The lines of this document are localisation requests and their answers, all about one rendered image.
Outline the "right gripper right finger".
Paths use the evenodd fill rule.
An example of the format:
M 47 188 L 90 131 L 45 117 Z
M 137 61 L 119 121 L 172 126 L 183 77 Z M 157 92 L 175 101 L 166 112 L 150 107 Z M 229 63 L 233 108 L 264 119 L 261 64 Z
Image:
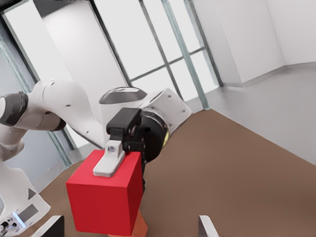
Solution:
M 198 237 L 218 237 L 217 230 L 207 215 L 198 217 Z

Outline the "grey window frame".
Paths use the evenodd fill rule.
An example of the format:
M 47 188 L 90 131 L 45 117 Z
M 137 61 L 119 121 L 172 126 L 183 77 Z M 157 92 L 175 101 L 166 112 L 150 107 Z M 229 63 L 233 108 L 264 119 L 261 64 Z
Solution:
M 194 0 L 168 0 L 205 95 L 219 76 Z M 107 90 L 169 87 L 203 109 L 161 0 L 0 0 L 35 81 L 78 82 L 92 104 Z

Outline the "red wooden cube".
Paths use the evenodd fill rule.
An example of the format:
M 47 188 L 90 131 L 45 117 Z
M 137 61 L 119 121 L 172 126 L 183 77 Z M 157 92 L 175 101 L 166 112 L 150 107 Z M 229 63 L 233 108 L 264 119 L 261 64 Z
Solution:
M 75 228 L 130 236 L 143 195 L 141 154 L 130 152 L 111 178 L 93 174 L 103 154 L 103 150 L 94 150 L 66 182 Z

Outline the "orange wooden block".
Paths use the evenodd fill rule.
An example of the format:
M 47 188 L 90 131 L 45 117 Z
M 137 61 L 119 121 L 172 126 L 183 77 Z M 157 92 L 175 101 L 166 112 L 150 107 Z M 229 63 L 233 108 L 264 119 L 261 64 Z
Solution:
M 132 237 L 147 237 L 148 225 L 140 212 L 137 213 L 134 229 L 132 232 Z

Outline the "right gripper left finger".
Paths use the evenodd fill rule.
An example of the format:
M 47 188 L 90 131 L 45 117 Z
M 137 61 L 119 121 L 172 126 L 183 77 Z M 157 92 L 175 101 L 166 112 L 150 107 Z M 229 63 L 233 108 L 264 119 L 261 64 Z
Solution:
M 65 237 L 64 216 L 52 216 L 31 237 Z

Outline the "finger of the shaded left gripper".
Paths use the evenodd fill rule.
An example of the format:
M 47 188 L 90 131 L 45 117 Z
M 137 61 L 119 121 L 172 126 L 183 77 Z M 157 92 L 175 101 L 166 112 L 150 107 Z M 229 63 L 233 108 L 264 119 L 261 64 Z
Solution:
M 146 159 L 145 159 L 144 153 L 141 153 L 141 166 L 142 166 L 142 190 L 144 193 L 146 189 L 146 181 L 144 178 L 144 173 L 145 173 L 145 168 L 146 168 Z

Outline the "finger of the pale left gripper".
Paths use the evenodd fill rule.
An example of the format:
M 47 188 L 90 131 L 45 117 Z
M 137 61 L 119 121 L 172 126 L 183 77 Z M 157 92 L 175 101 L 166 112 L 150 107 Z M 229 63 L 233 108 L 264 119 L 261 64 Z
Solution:
M 112 177 L 125 158 L 122 141 L 109 140 L 104 155 L 93 169 L 93 174 L 100 177 Z

